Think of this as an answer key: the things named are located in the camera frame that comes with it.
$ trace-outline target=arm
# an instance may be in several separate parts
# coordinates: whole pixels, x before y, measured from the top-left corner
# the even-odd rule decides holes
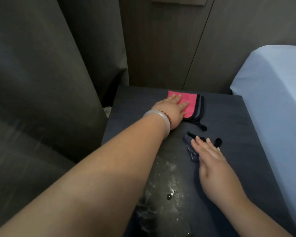
[[[160,101],[177,127],[188,103]],[[91,153],[0,228],[0,236],[122,236],[166,132],[150,114]]]
[[[247,198],[238,177],[219,148],[209,139],[192,140],[200,156],[199,178],[208,198],[217,205],[241,237],[291,237]]]

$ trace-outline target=person's right hand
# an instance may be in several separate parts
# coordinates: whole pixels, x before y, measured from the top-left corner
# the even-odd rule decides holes
[[[236,206],[248,200],[236,173],[209,138],[205,143],[197,136],[191,144],[199,154],[199,178],[202,188],[218,208]]]

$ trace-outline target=person's left hand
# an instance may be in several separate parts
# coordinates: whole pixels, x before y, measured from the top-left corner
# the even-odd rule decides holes
[[[188,106],[188,101],[178,104],[181,100],[181,95],[175,97],[175,94],[167,99],[157,102],[151,109],[157,111],[163,111],[171,119],[171,130],[178,127],[185,114],[184,109]]]

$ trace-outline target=cabinet door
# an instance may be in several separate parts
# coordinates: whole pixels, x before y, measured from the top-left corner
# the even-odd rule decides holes
[[[215,0],[184,90],[227,93],[251,51],[296,45],[296,0]]]
[[[182,89],[213,0],[204,6],[119,2],[130,85]]]

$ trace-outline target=table surface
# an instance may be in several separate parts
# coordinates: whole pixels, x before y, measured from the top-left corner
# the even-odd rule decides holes
[[[221,151],[238,175],[248,198],[296,236],[271,167],[241,96],[199,93],[205,98],[201,123],[206,132],[182,122],[158,151],[144,195],[155,211],[156,236],[238,236],[221,211],[206,197],[198,178],[198,163],[191,160],[183,135],[222,139]],[[102,144],[139,120],[167,90],[119,86]],[[174,190],[171,200],[166,196]]]

